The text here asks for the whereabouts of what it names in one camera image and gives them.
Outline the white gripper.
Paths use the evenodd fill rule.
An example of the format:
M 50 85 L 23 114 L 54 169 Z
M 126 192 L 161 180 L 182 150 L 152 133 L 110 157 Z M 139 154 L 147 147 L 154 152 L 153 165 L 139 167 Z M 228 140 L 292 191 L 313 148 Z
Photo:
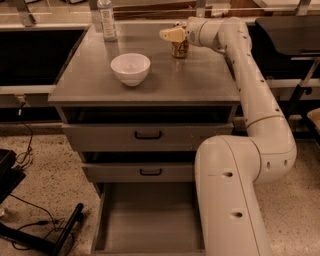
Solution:
M 169 42 L 183 42 L 198 47 L 218 48 L 218 31 L 220 24 L 205 18 L 190 17 L 187 21 L 186 34 L 183 27 L 173 27 L 159 31 L 161 39 Z

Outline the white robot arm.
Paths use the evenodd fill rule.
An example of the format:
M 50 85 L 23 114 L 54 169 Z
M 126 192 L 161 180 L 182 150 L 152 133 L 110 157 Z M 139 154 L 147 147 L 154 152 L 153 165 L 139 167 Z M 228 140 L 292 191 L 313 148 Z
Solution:
M 297 148 L 291 129 L 252 57 L 246 23 L 191 17 L 163 29 L 161 39 L 188 41 L 230 61 L 240 96 L 246 136 L 206 139 L 195 158 L 195 184 L 206 256 L 272 256 L 254 185 L 274 181 L 293 167 Z

